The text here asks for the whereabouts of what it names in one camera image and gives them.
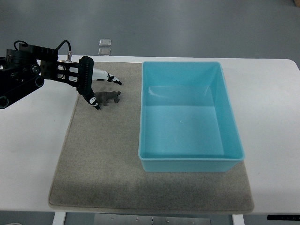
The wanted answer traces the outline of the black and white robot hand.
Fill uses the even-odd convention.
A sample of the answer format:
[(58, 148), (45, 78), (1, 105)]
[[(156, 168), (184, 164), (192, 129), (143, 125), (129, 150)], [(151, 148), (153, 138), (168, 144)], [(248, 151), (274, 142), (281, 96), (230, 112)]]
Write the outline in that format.
[(118, 85), (122, 85), (122, 82), (116, 76), (104, 70), (95, 69), (94, 60), (91, 57), (83, 56), (79, 60), (76, 89), (87, 103), (99, 110), (100, 106), (92, 89), (93, 81), (108, 81)]

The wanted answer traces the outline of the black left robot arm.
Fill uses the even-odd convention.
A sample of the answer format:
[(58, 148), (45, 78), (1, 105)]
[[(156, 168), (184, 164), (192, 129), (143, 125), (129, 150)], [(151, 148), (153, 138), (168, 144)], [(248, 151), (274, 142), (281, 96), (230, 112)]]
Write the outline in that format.
[(17, 40), (0, 58), (0, 108), (5, 109), (41, 88), (45, 79), (77, 87), (77, 71), (70, 71), (71, 44), (63, 40), (55, 49)]

